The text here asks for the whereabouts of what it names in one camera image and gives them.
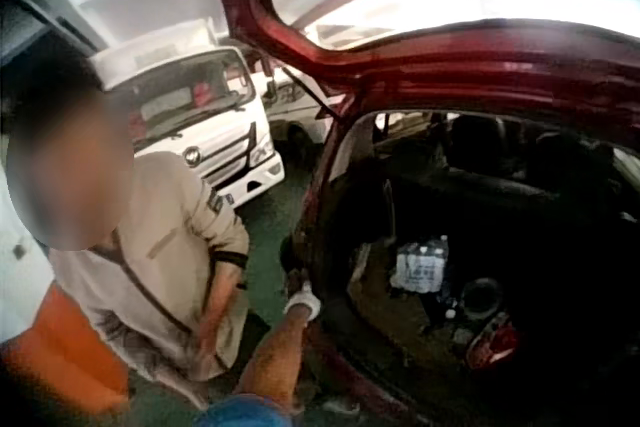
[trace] hand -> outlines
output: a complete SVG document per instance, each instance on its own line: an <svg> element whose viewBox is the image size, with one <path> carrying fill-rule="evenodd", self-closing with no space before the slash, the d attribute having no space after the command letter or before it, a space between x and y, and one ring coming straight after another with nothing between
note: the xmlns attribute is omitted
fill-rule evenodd
<svg viewBox="0 0 640 427"><path fill-rule="evenodd" d="M205 382L211 378L211 372L217 364L215 351L200 350L189 369L189 378L198 382Z"/></svg>
<svg viewBox="0 0 640 427"><path fill-rule="evenodd" d="M320 313L320 309L322 308L322 302L318 299L313 292L311 291L311 282L308 280L302 284L302 288L293 294L287 302L286 307L284 308L285 314L290 312L294 308L298 308L303 306L305 313L307 315L308 321L315 319Z"/></svg>

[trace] man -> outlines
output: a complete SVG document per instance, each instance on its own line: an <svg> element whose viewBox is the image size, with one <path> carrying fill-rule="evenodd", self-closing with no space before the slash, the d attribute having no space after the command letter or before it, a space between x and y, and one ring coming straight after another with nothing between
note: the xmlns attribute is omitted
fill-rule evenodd
<svg viewBox="0 0 640 427"><path fill-rule="evenodd" d="M122 360L204 409L198 381L235 362L247 316L242 222L179 156L133 158L126 106L79 55L43 61L15 100L11 198L56 281Z"/></svg>
<svg viewBox="0 0 640 427"><path fill-rule="evenodd" d="M234 395L210 408L196 427L291 426L303 333L320 307L305 282L287 303L284 320L256 349Z"/></svg>

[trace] white truck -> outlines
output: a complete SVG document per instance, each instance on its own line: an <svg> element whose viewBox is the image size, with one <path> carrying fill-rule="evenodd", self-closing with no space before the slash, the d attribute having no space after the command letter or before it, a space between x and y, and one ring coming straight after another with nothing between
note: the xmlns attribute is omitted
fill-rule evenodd
<svg viewBox="0 0 640 427"><path fill-rule="evenodd" d="M207 20L181 23L92 58L136 155L170 151L239 206L284 179L260 95L240 51Z"/></svg>

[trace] open trunk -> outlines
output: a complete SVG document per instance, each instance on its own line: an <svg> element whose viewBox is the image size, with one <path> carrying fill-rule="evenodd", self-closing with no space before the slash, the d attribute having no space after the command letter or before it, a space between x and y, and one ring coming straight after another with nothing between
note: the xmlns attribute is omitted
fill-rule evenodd
<svg viewBox="0 0 640 427"><path fill-rule="evenodd" d="M418 115L396 138L374 128L375 155L323 197L315 274L340 350L436 423L630 410L639 205L624 154L531 124ZM398 249L443 235L438 294L393 288Z"/></svg>

